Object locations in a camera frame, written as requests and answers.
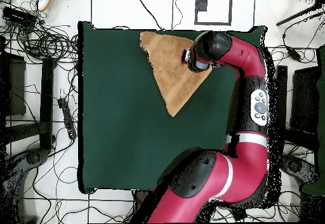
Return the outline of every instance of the electronic device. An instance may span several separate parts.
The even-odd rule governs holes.
[[[295,70],[290,127],[308,133],[316,133],[318,125],[319,94],[317,81],[320,67]]]
[[[14,8],[5,6],[3,8],[3,19],[9,22],[17,23],[25,28],[33,27],[36,23],[36,16]]]

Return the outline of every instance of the green mat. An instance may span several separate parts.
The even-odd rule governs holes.
[[[96,30],[88,22],[82,30],[84,188],[152,190],[184,150],[224,148],[234,70],[214,69],[172,118],[140,47],[149,30]],[[259,47],[263,31],[230,34]],[[201,33],[155,32],[193,40]]]

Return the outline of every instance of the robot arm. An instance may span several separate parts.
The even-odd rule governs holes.
[[[169,172],[172,179],[148,223],[194,222],[210,198],[229,204],[245,201],[267,174],[267,94],[260,50],[224,32],[205,32],[183,52],[182,62],[193,72],[210,65],[236,70],[237,97],[230,111],[235,116],[226,132],[225,152],[197,150]]]

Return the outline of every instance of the floor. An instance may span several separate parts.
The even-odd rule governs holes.
[[[12,4],[23,7],[29,7],[29,1],[35,0],[12,0]],[[291,16],[292,14],[303,10],[310,6],[312,0],[232,0],[232,22],[231,25],[194,25],[194,4],[195,0],[142,0],[150,12],[155,16],[160,27],[170,30],[171,28],[178,30],[240,30],[247,31],[254,25],[265,25],[268,27],[268,32],[265,37],[265,45],[269,47],[272,53],[274,63],[277,65],[287,65],[289,70],[288,91],[292,88],[292,75],[296,69],[311,67],[317,65],[315,62],[306,64],[294,62],[287,56],[282,45],[282,34],[287,26],[294,22],[286,23],[277,27],[275,24],[280,20]],[[47,17],[46,25],[58,26],[66,31],[69,37],[77,34],[77,22],[89,21],[96,28],[111,28],[115,26],[128,26],[131,29],[158,29],[155,20],[148,14],[139,0],[52,0],[50,7],[45,11]],[[209,0],[209,5],[206,13],[199,13],[197,16],[198,22],[220,22],[227,23],[229,21],[229,0]],[[320,27],[316,32],[319,24],[319,18],[299,23],[287,31],[286,44],[291,47],[306,48],[305,57],[312,60],[314,50],[325,43],[324,27]],[[15,48],[16,43],[12,43],[12,48]],[[72,68],[72,63],[65,63],[66,69]],[[35,91],[41,87],[41,66],[27,65],[25,75],[25,85],[33,85],[29,87],[29,91]],[[60,94],[68,92],[70,84],[68,82],[68,72],[61,68],[55,69],[54,96],[59,97]],[[75,80],[76,90],[78,90],[77,78]],[[70,99],[69,107],[71,112],[77,114],[78,95],[73,93],[74,100]],[[25,93],[26,102],[29,104],[36,119],[39,119],[39,104],[40,97],[38,94]],[[291,92],[288,93],[287,109],[291,107]],[[290,118],[290,111],[287,114],[287,124]],[[12,117],[8,121],[8,126],[24,123],[22,120],[33,120],[28,112],[24,116]],[[58,106],[53,107],[53,120],[58,121],[53,123],[53,134],[57,134],[64,127],[62,110]],[[32,142],[32,146],[37,146],[38,137],[28,138],[23,141],[14,142],[7,146],[8,154],[15,155],[25,150]],[[59,132],[57,138],[56,151],[65,148],[69,144],[66,129]],[[59,210],[62,223],[106,223],[121,221],[130,211],[132,207],[131,191],[124,190],[97,190],[94,194],[84,195],[80,193],[77,187],[76,169],[68,167],[77,167],[78,164],[78,144],[77,142],[67,149],[56,155],[55,158],[50,158],[45,164],[39,168],[37,176],[36,188],[39,193],[50,199],[51,208],[46,214],[43,223],[58,223],[58,217],[55,216],[55,211]],[[292,147],[287,146],[286,152],[289,152]],[[306,152],[305,148],[299,148],[296,152]],[[313,162],[312,154],[306,158],[307,161]],[[32,181],[35,178],[36,170],[33,169],[28,175],[24,185],[25,189],[25,209],[28,215],[38,215],[39,220],[45,215],[49,209],[49,201],[38,196],[33,190]],[[294,191],[298,193],[298,185],[291,177],[282,174],[282,191]],[[291,212],[286,209],[291,209],[293,203],[299,206],[299,198],[295,194],[284,193],[280,198],[284,205],[278,208],[273,207],[266,211],[261,209],[250,209],[248,214],[251,216],[261,216],[260,221],[282,221],[283,216],[285,221],[297,221],[295,211]],[[234,222],[234,219],[229,216],[229,212],[219,209],[212,222]]]

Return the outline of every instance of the folded cloth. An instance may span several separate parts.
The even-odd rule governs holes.
[[[168,113],[174,117],[212,71],[193,73],[181,63],[182,52],[193,41],[178,36],[142,32],[140,46],[147,53]]]

